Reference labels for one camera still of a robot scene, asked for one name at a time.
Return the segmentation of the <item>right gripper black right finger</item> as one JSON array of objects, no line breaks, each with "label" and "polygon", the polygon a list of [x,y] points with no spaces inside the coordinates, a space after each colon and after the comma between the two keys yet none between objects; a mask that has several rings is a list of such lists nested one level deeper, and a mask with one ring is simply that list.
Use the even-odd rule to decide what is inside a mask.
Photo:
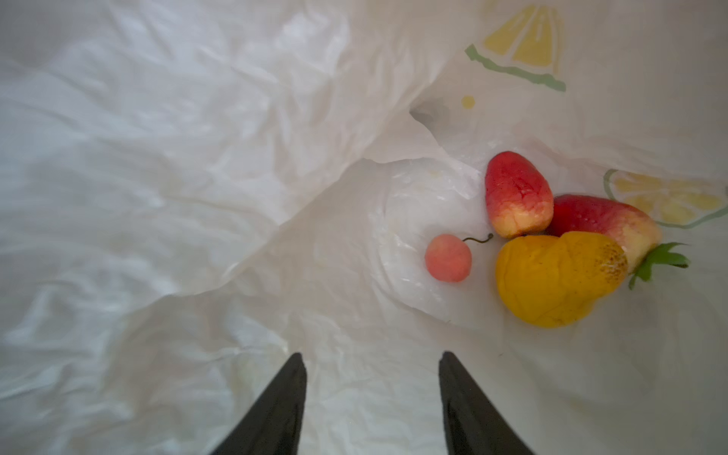
[{"label": "right gripper black right finger", "polygon": [[452,352],[438,365],[449,455],[532,455]]}]

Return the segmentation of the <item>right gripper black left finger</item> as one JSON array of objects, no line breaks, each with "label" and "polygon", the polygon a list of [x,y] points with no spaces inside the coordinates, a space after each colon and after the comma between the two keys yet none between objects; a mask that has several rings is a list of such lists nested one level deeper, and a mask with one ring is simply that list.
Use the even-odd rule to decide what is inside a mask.
[{"label": "right gripper black left finger", "polygon": [[307,371],[293,354],[213,455],[296,455],[306,399]]}]

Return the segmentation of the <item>yellow fake pear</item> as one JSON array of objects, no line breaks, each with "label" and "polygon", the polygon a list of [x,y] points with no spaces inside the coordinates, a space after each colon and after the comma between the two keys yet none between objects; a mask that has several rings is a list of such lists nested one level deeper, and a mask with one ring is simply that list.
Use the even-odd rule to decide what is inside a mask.
[{"label": "yellow fake pear", "polygon": [[523,322],[559,328],[587,317],[626,280],[627,256],[612,238],[571,231],[508,241],[496,261],[504,306]]}]

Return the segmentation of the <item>small pink fake cherry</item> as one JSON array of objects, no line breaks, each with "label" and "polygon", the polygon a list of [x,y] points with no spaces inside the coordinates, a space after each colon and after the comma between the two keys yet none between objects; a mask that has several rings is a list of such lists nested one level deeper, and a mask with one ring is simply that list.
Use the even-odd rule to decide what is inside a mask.
[{"label": "small pink fake cherry", "polygon": [[456,284],[470,275],[472,252],[468,242],[485,244],[494,238],[489,233],[485,239],[459,238],[452,234],[441,234],[433,238],[425,253],[425,265],[430,276],[439,282]]}]

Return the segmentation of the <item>white plastic bag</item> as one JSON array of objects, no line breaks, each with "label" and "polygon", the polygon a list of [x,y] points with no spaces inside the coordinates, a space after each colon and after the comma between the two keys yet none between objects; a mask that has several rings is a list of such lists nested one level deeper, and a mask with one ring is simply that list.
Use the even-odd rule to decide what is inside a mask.
[{"label": "white plastic bag", "polygon": [[[690,267],[508,312],[494,155]],[[723,1],[5,1],[1,450],[207,454],[290,356],[303,454],[446,452],[453,352],[539,454],[727,451]]]}]

